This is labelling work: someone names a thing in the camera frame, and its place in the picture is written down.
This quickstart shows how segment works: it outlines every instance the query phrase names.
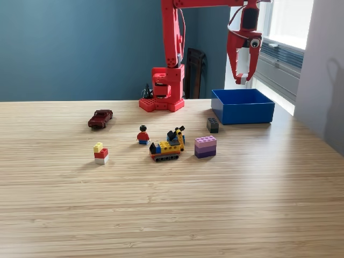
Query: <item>lego minifigure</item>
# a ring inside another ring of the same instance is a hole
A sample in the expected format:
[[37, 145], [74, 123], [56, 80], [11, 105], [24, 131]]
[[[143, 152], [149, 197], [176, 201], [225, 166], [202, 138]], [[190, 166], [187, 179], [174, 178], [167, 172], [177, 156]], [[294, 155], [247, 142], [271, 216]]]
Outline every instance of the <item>lego minifigure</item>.
[[149, 136], [147, 131], [147, 127], [145, 125], [140, 126], [140, 133], [137, 136], [137, 140], [139, 141], [139, 144], [145, 144], [147, 145], [149, 143]]

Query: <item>dark red toy car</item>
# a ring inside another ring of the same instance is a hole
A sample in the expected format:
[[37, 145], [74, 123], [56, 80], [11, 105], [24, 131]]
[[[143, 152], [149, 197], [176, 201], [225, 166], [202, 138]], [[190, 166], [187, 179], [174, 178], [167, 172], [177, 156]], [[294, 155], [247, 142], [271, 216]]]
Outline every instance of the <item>dark red toy car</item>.
[[88, 126], [92, 128], [106, 128], [112, 117], [113, 113], [111, 110], [97, 110], [91, 120], [88, 121]]

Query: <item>purple lego brick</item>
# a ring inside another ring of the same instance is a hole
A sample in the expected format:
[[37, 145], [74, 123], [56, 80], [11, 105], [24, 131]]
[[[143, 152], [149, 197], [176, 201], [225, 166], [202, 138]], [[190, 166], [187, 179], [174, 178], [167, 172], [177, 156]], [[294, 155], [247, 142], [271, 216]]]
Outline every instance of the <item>purple lego brick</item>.
[[195, 156], [199, 159], [203, 159], [204, 157], [212, 157], [216, 155], [216, 150], [213, 150], [212, 152], [205, 152], [205, 153], [197, 153], [195, 151]]
[[195, 152], [197, 152], [198, 154], [205, 153], [205, 152], [213, 152], [213, 151], [216, 151], [216, 145], [203, 147], [203, 148], [198, 148], [197, 146], [195, 146]]
[[216, 144], [216, 138], [212, 135], [195, 139], [195, 146], [197, 146], [198, 148], [210, 147]]

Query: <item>yellow lego brick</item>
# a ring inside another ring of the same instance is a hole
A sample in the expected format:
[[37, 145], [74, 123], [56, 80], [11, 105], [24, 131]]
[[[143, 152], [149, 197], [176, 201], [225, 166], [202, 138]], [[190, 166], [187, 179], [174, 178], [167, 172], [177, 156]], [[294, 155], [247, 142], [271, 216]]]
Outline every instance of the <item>yellow lego brick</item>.
[[93, 152], [99, 153], [103, 149], [103, 144], [101, 142], [98, 142], [96, 145], [93, 146]]
[[161, 147], [161, 153], [179, 152], [181, 150], [181, 147], [179, 145], [171, 146], [167, 141], [161, 141], [159, 144]]
[[182, 131], [181, 130], [176, 130], [176, 133], [177, 133], [177, 136], [178, 136], [178, 141], [179, 141], [179, 143], [181, 144], [180, 145], [180, 150], [181, 150], [181, 152], [183, 152], [184, 151], [184, 141], [183, 141], [183, 133], [182, 133]]

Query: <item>blue bin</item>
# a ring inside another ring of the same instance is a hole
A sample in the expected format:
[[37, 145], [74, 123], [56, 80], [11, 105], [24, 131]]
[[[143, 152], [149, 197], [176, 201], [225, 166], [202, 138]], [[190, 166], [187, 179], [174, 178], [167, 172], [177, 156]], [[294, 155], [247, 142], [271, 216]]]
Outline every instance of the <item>blue bin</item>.
[[211, 108], [223, 125], [273, 120], [275, 103], [256, 89], [213, 90]]

